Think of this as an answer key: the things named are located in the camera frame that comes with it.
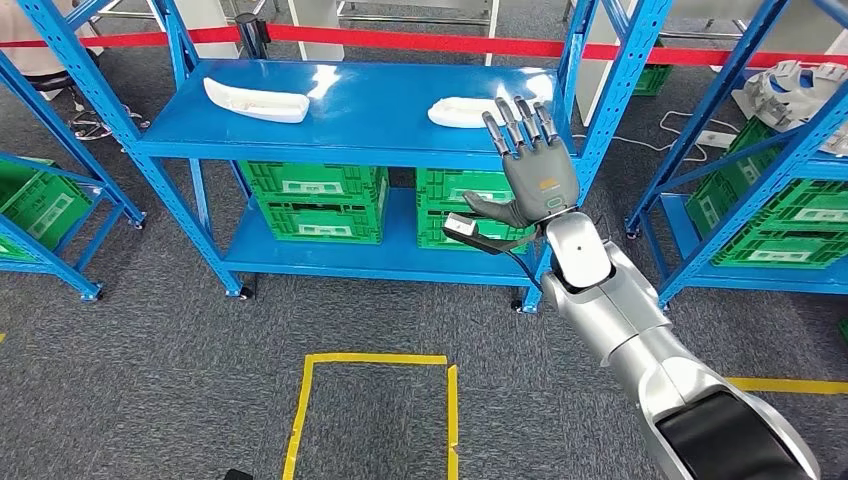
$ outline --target black cable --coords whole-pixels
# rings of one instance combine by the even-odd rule
[[[527,266],[526,263],[524,263],[524,260],[521,260],[521,258],[518,255],[510,252],[509,250],[505,251],[504,253],[509,255],[510,258],[515,260],[515,262],[518,263],[518,265],[521,266],[521,269],[524,270],[524,273],[527,274],[527,278],[529,278],[530,281],[533,282],[533,285],[535,285],[536,288],[538,288],[539,291],[541,292],[542,291],[542,285],[540,285],[539,282],[536,281],[536,276],[533,274],[533,272],[530,271],[530,268]]]

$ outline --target crate label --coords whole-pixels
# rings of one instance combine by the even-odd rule
[[[803,220],[807,222],[833,222],[848,223],[848,210],[834,210],[829,208],[802,208],[792,220]]]
[[[60,194],[47,211],[42,214],[35,223],[27,229],[32,238],[40,240],[45,232],[52,226],[62,213],[71,206],[74,199],[62,193]]]
[[[462,197],[462,192],[466,192],[471,189],[460,190],[458,188],[451,189],[451,193],[448,196],[448,200],[464,202],[465,199]],[[472,192],[480,195],[484,200],[489,200],[490,202],[504,201],[507,202],[512,200],[512,192],[508,190],[471,190]]]
[[[745,175],[748,185],[753,185],[760,178],[760,171],[757,170],[757,167],[754,166],[754,162],[750,158],[744,164],[739,163],[737,166],[739,170],[742,170],[742,174]]]
[[[380,184],[380,198],[377,199],[377,212],[383,211],[383,203],[386,202],[386,193],[389,191],[389,179],[383,177],[383,182]]]
[[[298,225],[301,235],[330,235],[331,237],[352,237],[350,227],[340,225]]]
[[[341,195],[341,182],[298,182],[283,180],[283,193],[311,193],[316,195]]]
[[[754,250],[748,260],[757,262],[806,262],[813,252],[775,252],[773,250]]]
[[[715,227],[720,218],[718,216],[718,213],[716,213],[715,211],[715,207],[713,207],[713,201],[710,199],[710,197],[706,197],[698,201],[698,204],[701,206],[701,210],[704,212],[704,217],[706,217],[707,219],[707,224],[710,226],[710,228]]]

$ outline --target power strip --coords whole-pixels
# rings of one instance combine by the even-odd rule
[[[730,144],[733,143],[733,140],[735,139],[736,135],[733,133],[722,133],[714,132],[712,130],[704,130],[701,132],[701,135],[698,136],[698,140],[695,143],[707,147],[716,147],[727,150],[727,148],[730,147]]]

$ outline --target robot finger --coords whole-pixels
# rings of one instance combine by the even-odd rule
[[[506,100],[501,97],[495,99],[495,105],[498,106],[498,110],[501,112],[504,123],[506,123],[506,132],[509,134],[509,138],[512,139],[512,143],[515,145],[516,150],[519,150],[519,153],[521,153],[521,146],[524,145],[524,135],[518,128],[518,122],[515,121],[512,109],[509,108],[509,104],[506,103]]]
[[[492,137],[492,142],[498,150],[498,155],[505,157],[509,155],[509,147],[506,146],[506,141],[501,135],[501,129],[498,127],[498,122],[495,117],[489,112],[483,112],[483,123],[486,124],[486,129],[489,130],[489,135]]]
[[[547,140],[548,143],[553,142],[559,134],[556,131],[551,114],[540,102],[534,103],[533,108],[536,109],[536,114],[539,115],[539,122],[542,124],[542,133],[545,135],[545,140]]]
[[[527,104],[527,100],[524,100],[520,96],[516,96],[514,99],[515,106],[518,107],[518,111],[521,112],[521,119],[524,122],[524,130],[527,132],[527,135],[530,137],[530,144],[536,145],[536,142],[539,141],[539,127],[536,126],[536,119],[533,116],[533,110],[530,109],[530,105]]]

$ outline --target red barrier rope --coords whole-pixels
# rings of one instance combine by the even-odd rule
[[[195,43],[238,42],[236,27],[200,28],[191,30]],[[271,39],[276,41],[303,41],[335,43],[356,47],[391,48],[402,50],[426,50],[450,53],[494,53],[524,57],[559,57],[563,42],[533,40],[526,38],[487,38],[467,35],[442,35],[403,32],[381,32],[349,28],[295,27],[292,25],[268,25]],[[128,33],[103,37],[81,38],[87,47],[154,47],[167,45],[162,32]],[[41,40],[0,43],[2,47],[43,47]],[[583,58],[589,60],[613,60],[618,53],[615,45],[590,43],[586,45]],[[656,47],[648,56],[648,63],[661,65],[724,65],[730,56],[729,50],[706,50],[699,48]],[[793,52],[760,52],[748,63],[749,67],[768,68],[782,60],[799,60],[804,63],[834,62],[848,65],[848,55],[824,55]]]

